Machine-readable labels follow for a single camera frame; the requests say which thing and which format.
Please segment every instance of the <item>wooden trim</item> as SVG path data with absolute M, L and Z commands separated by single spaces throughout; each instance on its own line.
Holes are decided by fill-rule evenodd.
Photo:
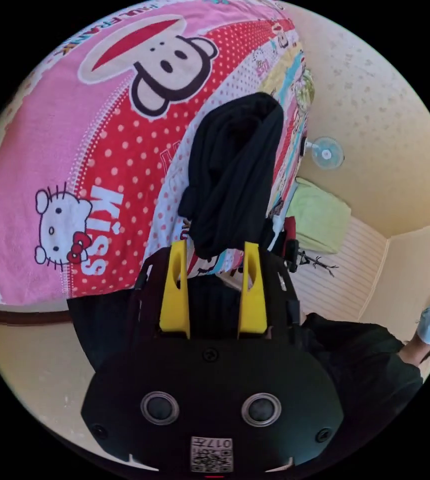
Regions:
M 0 325 L 33 327 L 39 325 L 66 324 L 72 321 L 68 311 L 14 312 L 0 310 Z

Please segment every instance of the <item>wall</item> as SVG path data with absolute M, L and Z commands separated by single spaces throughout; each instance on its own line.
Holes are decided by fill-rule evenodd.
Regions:
M 71 323 L 0 325 L 0 374 L 22 405 L 49 429 L 89 452 L 125 463 L 102 450 L 80 415 L 94 370 Z
M 429 300 L 430 226 L 390 239 L 379 281 L 360 321 L 383 325 L 400 340 L 409 340 Z M 425 377 L 430 373 L 430 360 L 421 370 Z
M 346 201 L 386 238 L 430 225 L 430 114 L 399 72 L 363 40 L 284 3 L 315 82 L 308 137 L 336 138 L 345 161 L 299 175 Z
M 352 217 L 340 252 L 320 259 L 339 267 L 333 270 L 334 278 L 312 265 L 302 265 L 290 275 L 302 310 L 329 320 L 358 322 L 383 269 L 387 245 L 385 237 Z

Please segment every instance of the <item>striped wall panel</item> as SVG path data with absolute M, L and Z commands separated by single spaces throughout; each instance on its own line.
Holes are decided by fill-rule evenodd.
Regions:
M 352 217 L 340 252 L 321 262 L 337 265 L 334 277 L 323 268 L 301 265 L 290 276 L 303 311 L 329 320 L 358 322 L 372 296 L 385 260 L 387 239 Z M 306 251 L 315 258 L 317 254 Z

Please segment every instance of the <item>screw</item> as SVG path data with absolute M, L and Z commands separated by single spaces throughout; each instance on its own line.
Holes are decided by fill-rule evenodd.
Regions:
M 207 348 L 204 352 L 203 352 L 203 359 L 206 361 L 206 362 L 216 362 L 219 358 L 219 353 L 214 349 L 214 348 Z
M 91 429 L 93 436 L 99 440 L 106 440 L 109 436 L 109 433 L 101 425 L 94 425 Z
M 330 428 L 322 428 L 315 436 L 315 440 L 322 444 L 326 442 L 332 436 L 332 430 Z

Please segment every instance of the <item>polka dot fabric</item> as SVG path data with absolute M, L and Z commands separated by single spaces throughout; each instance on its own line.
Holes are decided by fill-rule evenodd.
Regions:
M 192 142 L 204 116 L 226 102 L 280 92 L 275 98 L 291 119 L 274 192 L 287 176 L 280 170 L 292 167 L 296 100 L 283 93 L 299 76 L 291 66 L 300 50 L 292 21 L 269 2 L 141 5 L 118 13 L 110 28 L 87 30 L 98 37 L 74 38 L 45 59 L 1 128 L 0 222 L 14 233 L 0 238 L 0 303 L 131 288 L 144 259 L 186 237 L 177 210 Z M 289 68 L 297 78 L 287 82 Z M 167 76 L 171 70 L 176 75 Z M 30 130 L 37 138 L 26 147 L 16 129 L 40 123 L 36 112 L 48 98 L 59 111 L 36 135 Z M 12 173 L 25 219 L 2 194 L 14 158 L 29 158 Z M 228 271 L 243 260 L 237 250 L 200 260 L 187 241 L 189 276 Z

